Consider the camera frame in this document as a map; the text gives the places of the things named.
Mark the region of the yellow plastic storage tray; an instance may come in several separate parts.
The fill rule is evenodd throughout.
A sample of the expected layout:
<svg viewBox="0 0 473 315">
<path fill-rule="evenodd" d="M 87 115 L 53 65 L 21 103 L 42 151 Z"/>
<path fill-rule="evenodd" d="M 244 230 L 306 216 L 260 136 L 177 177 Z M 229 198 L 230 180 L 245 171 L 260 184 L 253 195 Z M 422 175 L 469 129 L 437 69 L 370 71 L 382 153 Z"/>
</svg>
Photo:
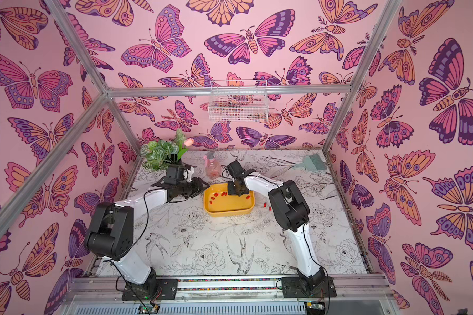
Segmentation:
<svg viewBox="0 0 473 315">
<path fill-rule="evenodd" d="M 255 206 L 253 191 L 241 196 L 228 193 L 227 184 L 211 185 L 204 191 L 204 210 L 211 217 L 231 217 L 249 214 Z"/>
</svg>

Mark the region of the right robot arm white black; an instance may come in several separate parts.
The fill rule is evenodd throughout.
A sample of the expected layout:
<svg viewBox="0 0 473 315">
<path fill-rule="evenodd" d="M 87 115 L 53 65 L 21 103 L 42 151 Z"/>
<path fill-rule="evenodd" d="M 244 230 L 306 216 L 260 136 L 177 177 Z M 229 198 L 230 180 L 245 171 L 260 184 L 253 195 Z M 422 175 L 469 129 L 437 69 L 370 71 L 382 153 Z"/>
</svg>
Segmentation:
<svg viewBox="0 0 473 315">
<path fill-rule="evenodd" d="M 294 181 L 273 181 L 257 172 L 231 175 L 228 193 L 241 196 L 257 192 L 268 197 L 275 220 L 288 234 L 296 258 L 299 286 L 307 296 L 322 292 L 327 271 L 316 258 L 310 238 L 310 208 Z"/>
</svg>

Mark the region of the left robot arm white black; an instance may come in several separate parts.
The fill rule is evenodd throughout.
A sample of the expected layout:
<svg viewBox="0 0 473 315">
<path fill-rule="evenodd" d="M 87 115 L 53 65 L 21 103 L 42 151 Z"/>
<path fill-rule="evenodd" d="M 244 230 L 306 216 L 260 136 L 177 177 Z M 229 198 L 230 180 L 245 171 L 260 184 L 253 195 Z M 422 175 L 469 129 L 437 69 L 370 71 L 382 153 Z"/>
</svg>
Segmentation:
<svg viewBox="0 0 473 315">
<path fill-rule="evenodd" d="M 134 236 L 135 219 L 150 215 L 151 211 L 178 197 L 185 201 L 202 194 L 209 184 L 195 177 L 175 185 L 159 182 L 139 190 L 131 198 L 119 202 L 101 202 L 85 235 L 84 246 L 97 257 L 113 264 L 127 284 L 150 286 L 155 271 L 135 250 L 139 239 Z"/>
</svg>

